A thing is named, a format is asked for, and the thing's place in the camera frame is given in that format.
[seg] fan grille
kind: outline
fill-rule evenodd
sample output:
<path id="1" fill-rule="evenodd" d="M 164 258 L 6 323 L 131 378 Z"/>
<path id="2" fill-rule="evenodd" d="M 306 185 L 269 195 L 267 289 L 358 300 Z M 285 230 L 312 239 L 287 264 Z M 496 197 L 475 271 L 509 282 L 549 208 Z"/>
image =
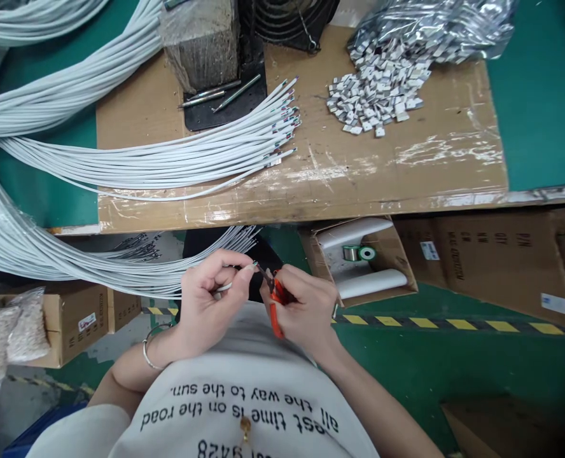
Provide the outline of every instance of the fan grille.
<path id="1" fill-rule="evenodd" d="M 308 39 L 306 30 L 319 21 L 324 10 L 329 14 L 331 9 L 329 0 L 243 0 L 241 4 L 245 26 L 271 43 L 300 36 Z"/>

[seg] pliers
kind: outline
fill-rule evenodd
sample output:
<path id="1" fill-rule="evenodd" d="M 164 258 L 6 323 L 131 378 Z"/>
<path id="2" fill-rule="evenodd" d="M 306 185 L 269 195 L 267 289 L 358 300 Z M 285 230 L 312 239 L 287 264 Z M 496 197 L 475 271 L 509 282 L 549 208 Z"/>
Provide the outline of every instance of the pliers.
<path id="1" fill-rule="evenodd" d="M 262 273 L 265 282 L 270 289 L 270 299 L 275 300 L 281 305 L 287 305 L 291 302 L 295 302 L 295 297 L 287 291 L 283 284 L 280 283 L 275 277 L 272 278 L 268 275 L 268 273 L 262 269 L 262 267 L 257 264 L 257 269 Z M 280 324 L 278 324 L 278 316 L 276 314 L 276 304 L 270 302 L 270 321 L 272 323 L 272 330 L 274 331 L 274 335 L 280 339 L 284 338 L 283 330 L 281 329 Z"/>

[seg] paper roll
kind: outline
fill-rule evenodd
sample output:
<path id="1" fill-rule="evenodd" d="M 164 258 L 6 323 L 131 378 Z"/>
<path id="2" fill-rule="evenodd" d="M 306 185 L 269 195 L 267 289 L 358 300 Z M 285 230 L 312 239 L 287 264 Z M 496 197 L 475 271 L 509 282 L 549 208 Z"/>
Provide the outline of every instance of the paper roll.
<path id="1" fill-rule="evenodd" d="M 344 280 L 337 284 L 340 297 L 347 299 L 375 293 L 384 289 L 397 288 L 408 284 L 408 279 L 399 270 L 387 269 L 372 274 Z"/>
<path id="2" fill-rule="evenodd" d="M 336 226 L 317 235 L 321 248 L 333 246 L 358 245 L 364 235 L 389 228 L 393 222 L 381 218 L 361 218 Z"/>

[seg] yellow black hazard tape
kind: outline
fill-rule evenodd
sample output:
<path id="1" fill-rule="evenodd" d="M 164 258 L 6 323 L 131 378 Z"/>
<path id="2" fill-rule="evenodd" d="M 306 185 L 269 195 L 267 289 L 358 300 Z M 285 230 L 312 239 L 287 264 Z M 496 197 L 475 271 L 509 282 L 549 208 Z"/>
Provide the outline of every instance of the yellow black hazard tape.
<path id="1" fill-rule="evenodd" d="M 175 316 L 178 309 L 143 307 L 144 314 Z M 376 328 L 413 328 L 420 330 L 491 331 L 505 334 L 542 334 L 565 336 L 565 328 L 536 321 L 510 321 L 490 319 L 434 319 L 422 317 L 392 317 L 375 315 L 349 315 L 338 313 L 332 324 L 357 324 Z"/>
<path id="2" fill-rule="evenodd" d="M 7 375 L 7 380 L 10 380 L 12 382 L 21 382 L 21 383 L 25 383 L 25 384 L 29 384 L 29 385 L 35 385 L 35 386 L 42 386 L 42 387 L 48 387 L 48 388 L 58 388 L 61 389 L 62 391 L 69 391 L 69 392 L 82 392 L 84 394 L 86 394 L 89 398 L 91 398 L 94 395 L 94 390 L 92 388 L 89 388 L 87 386 L 81 386 L 81 387 L 76 387 L 76 386 L 71 386 L 62 382 L 56 382 L 55 380 L 43 380 L 42 378 L 26 378 L 26 377 L 16 377 L 14 375 Z"/>

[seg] black fan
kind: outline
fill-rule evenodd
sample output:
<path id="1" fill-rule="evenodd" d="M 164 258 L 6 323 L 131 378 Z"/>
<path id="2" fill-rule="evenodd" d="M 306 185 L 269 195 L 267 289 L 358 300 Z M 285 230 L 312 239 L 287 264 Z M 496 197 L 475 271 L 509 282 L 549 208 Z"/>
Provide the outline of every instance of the black fan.
<path id="1" fill-rule="evenodd" d="M 325 25 L 340 0 L 239 0 L 246 33 L 264 41 L 317 53 Z"/>

